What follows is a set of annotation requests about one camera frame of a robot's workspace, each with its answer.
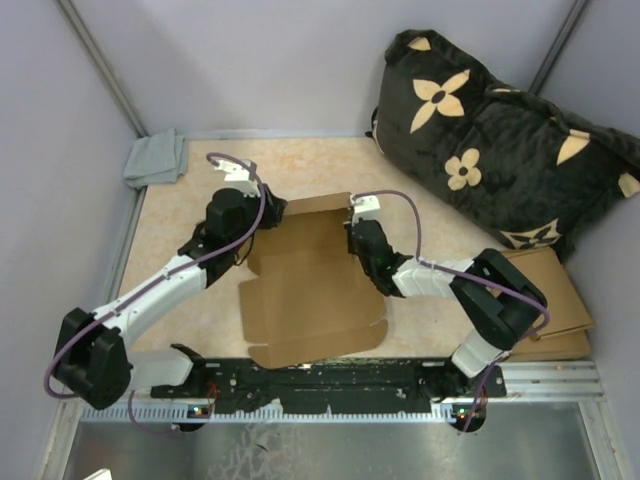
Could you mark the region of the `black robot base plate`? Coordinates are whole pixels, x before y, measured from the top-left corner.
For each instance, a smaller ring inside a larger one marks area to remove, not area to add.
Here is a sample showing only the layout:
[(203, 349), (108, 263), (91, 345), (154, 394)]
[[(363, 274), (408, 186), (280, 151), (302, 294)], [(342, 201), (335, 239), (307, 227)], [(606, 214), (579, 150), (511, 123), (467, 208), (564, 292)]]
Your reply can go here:
[(277, 400), (286, 414), (429, 413), (432, 403), (472, 398), (480, 375), (456, 373), (444, 357), (347, 358), (267, 369), (249, 358), (205, 358), (163, 400), (209, 399), (219, 414), (254, 412)]

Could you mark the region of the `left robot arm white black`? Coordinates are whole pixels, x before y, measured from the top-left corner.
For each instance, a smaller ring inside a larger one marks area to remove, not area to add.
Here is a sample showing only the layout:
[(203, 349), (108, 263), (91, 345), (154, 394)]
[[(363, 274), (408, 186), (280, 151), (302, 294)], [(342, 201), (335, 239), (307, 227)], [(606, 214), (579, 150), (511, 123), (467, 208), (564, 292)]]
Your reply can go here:
[(217, 191), (204, 220), (158, 273), (93, 311), (75, 308), (65, 315), (45, 378), (58, 380), (68, 388), (68, 397), (79, 397), (97, 410), (146, 388), (176, 388), (188, 397), (201, 394), (208, 374), (192, 349), (178, 344), (151, 352), (131, 348), (172, 309), (234, 267), (242, 246), (256, 230), (276, 227), (286, 205), (268, 186), (255, 196), (234, 188)]

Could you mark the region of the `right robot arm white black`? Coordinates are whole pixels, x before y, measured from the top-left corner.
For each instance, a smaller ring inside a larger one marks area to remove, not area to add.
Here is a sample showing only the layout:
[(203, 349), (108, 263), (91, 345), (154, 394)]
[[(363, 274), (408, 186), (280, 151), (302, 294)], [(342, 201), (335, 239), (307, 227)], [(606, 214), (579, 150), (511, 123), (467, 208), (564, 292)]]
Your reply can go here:
[(376, 220), (351, 221), (346, 231), (348, 251), (383, 295), (459, 302), (473, 330), (451, 355), (445, 373), (448, 389), (458, 396), (471, 394), (481, 373), (550, 322), (544, 294), (495, 249), (435, 264), (394, 251)]

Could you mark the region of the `brown cardboard box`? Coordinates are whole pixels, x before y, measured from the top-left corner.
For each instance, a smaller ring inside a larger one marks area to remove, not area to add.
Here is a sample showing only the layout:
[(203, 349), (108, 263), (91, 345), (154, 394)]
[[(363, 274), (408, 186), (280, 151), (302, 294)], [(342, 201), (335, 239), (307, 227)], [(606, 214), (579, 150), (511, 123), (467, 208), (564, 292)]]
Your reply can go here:
[(347, 247), (347, 192), (290, 201), (279, 225), (258, 230), (239, 286), (248, 354), (277, 369), (378, 347), (384, 296)]

